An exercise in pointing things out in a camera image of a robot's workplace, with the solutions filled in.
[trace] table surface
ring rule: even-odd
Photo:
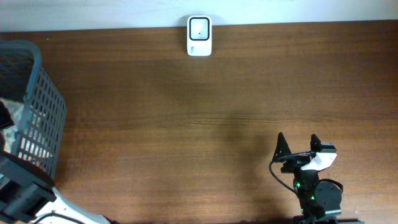
[[[320,173],[343,183],[341,218],[398,220],[398,22],[213,28],[190,57],[185,28],[1,34],[35,42],[68,106],[64,196],[121,223],[267,222],[300,215],[270,175],[333,142]],[[280,174],[290,185],[292,175]]]

